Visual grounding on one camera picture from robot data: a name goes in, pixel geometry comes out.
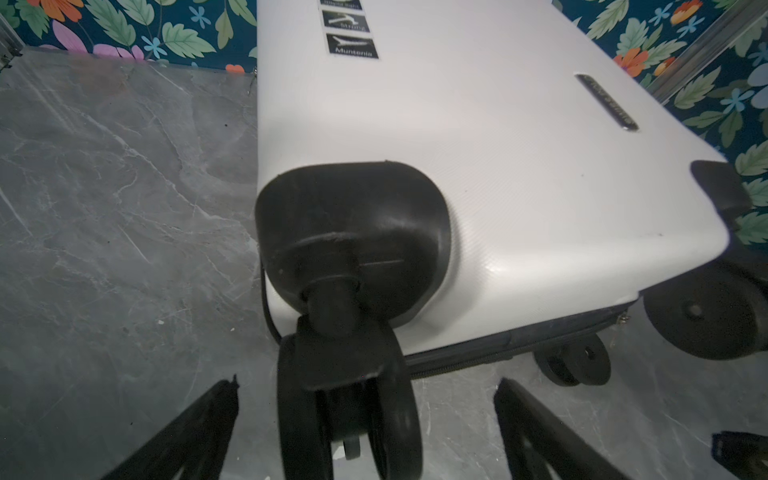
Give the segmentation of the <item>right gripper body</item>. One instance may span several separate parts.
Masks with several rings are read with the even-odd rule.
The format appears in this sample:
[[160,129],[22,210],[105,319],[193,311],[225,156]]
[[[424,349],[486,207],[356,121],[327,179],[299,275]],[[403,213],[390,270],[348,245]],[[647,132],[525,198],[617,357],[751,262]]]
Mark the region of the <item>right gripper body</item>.
[[738,479],[767,480],[767,437],[722,431],[712,435],[712,458]]

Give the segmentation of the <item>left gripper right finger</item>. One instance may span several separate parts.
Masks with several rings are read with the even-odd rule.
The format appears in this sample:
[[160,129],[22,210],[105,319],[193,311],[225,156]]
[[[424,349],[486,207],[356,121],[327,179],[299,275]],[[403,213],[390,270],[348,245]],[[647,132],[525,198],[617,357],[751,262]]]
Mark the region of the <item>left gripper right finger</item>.
[[493,397],[513,479],[625,479],[520,383],[504,378]]

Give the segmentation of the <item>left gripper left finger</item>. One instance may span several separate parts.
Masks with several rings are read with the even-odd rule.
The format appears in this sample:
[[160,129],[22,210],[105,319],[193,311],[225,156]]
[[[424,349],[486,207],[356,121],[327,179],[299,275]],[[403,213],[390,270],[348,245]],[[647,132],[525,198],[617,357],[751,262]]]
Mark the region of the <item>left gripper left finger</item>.
[[107,473],[106,479],[218,479],[239,413],[239,383],[220,380]]

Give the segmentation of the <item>white black suitcase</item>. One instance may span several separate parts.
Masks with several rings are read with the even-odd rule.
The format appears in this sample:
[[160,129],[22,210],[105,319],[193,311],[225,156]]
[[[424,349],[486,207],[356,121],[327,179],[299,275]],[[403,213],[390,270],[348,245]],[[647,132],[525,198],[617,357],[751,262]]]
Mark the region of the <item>white black suitcase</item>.
[[417,378],[530,352],[611,375],[635,301],[678,349],[767,348],[736,170],[542,1],[262,1],[255,223],[284,474],[370,441],[417,479]]

